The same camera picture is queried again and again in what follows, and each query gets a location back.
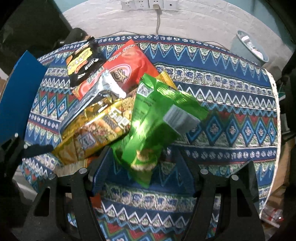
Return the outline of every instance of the gold snack bag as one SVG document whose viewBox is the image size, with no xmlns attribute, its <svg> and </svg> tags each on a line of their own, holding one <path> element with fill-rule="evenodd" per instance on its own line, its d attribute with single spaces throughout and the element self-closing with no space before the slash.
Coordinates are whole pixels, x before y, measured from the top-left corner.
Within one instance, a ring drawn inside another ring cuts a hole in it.
<svg viewBox="0 0 296 241">
<path fill-rule="evenodd" d="M 67 137 L 72 136 L 74 132 L 83 126 L 88 118 L 92 118 L 94 115 L 102 112 L 106 107 L 110 106 L 113 103 L 112 96 L 103 98 L 95 104 L 92 104 L 85 108 L 82 113 L 80 113 L 61 133 L 62 140 L 65 140 Z"/>
<path fill-rule="evenodd" d="M 84 160 L 126 134 L 130 129 L 134 101 L 135 95 L 128 95 L 99 113 L 91 110 L 96 104 L 87 107 L 71 123 L 72 127 L 79 127 L 72 130 L 52 153 L 68 165 Z"/>
<path fill-rule="evenodd" d="M 158 76 L 155 77 L 156 79 L 162 81 L 163 83 L 167 84 L 168 86 L 174 88 L 175 90 L 178 90 L 174 82 L 172 81 L 171 77 L 168 75 L 168 73 L 164 70 L 161 72 Z"/>
</svg>

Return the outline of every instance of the gray trash can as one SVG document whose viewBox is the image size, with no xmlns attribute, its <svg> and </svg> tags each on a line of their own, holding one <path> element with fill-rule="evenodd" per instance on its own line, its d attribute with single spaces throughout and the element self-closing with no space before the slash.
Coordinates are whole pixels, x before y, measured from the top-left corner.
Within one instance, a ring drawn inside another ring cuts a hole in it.
<svg viewBox="0 0 296 241">
<path fill-rule="evenodd" d="M 263 60 L 261 58 L 257 57 L 249 49 L 249 47 L 246 45 L 246 43 L 244 43 L 242 41 L 242 38 L 244 36 L 249 36 L 249 39 L 252 42 L 252 44 L 263 55 Z M 230 52 L 237 54 L 247 60 L 253 61 L 256 64 L 258 64 L 259 66 L 262 66 L 269 61 L 269 58 L 268 58 L 267 54 L 265 53 L 263 47 L 260 44 L 258 44 L 257 41 L 252 36 L 250 36 L 248 33 L 244 32 L 244 31 L 240 31 L 240 30 L 237 31 L 237 35 L 232 41 Z"/>
</svg>

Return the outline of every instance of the black snack bag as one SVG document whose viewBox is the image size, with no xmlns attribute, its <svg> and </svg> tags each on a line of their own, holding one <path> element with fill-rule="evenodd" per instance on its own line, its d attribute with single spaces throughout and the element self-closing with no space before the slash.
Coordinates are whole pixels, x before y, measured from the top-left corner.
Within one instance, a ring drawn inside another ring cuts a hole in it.
<svg viewBox="0 0 296 241">
<path fill-rule="evenodd" d="M 99 51 L 99 46 L 94 37 L 91 37 L 88 42 L 73 52 L 66 60 L 70 87 L 80 85 L 105 62 L 105 56 Z"/>
</svg>

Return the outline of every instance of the round table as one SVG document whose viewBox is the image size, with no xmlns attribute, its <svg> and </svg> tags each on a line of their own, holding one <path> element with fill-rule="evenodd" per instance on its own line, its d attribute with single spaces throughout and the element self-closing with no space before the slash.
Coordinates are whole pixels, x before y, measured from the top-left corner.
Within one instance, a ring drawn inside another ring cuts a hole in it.
<svg viewBox="0 0 296 241">
<path fill-rule="evenodd" d="M 159 72 L 165 70 L 179 90 L 191 93 L 210 113 L 172 147 L 185 150 L 201 168 L 229 176 L 254 162 L 262 210 L 270 194 L 280 154 L 279 101 L 273 77 L 255 63 L 218 46 L 162 35 L 122 35 L 96 41 L 109 58 L 129 39 L 143 50 Z M 66 58 L 83 42 L 65 45 L 38 60 L 48 66 L 29 116 L 25 141 L 61 141 L 58 125 L 78 102 L 72 94 Z M 102 208 L 96 214 L 109 240 L 178 240 L 191 216 L 195 199 L 186 192 L 175 163 L 154 170 L 151 185 L 141 188 L 113 163 L 106 180 Z M 56 165 L 51 154 L 25 159 L 21 170 L 38 192 Z M 215 199 L 208 237 L 215 233 L 219 196 Z M 69 221 L 75 218 L 69 214 Z"/>
</svg>

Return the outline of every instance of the electrical outlet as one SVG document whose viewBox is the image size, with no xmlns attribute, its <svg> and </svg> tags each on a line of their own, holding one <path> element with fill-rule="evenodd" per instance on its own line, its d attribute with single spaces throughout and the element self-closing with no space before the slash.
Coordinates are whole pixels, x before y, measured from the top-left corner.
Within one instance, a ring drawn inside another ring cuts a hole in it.
<svg viewBox="0 0 296 241">
<path fill-rule="evenodd" d="M 136 9 L 149 9 L 148 0 L 135 0 Z"/>
<path fill-rule="evenodd" d="M 121 1 L 121 5 L 124 11 L 136 10 L 135 0 Z"/>
<path fill-rule="evenodd" d="M 163 0 L 163 9 L 178 10 L 179 9 L 179 1 L 178 0 Z"/>
<path fill-rule="evenodd" d="M 149 0 L 149 9 L 154 9 L 154 4 L 158 4 L 160 9 L 163 9 L 163 0 Z"/>
</svg>

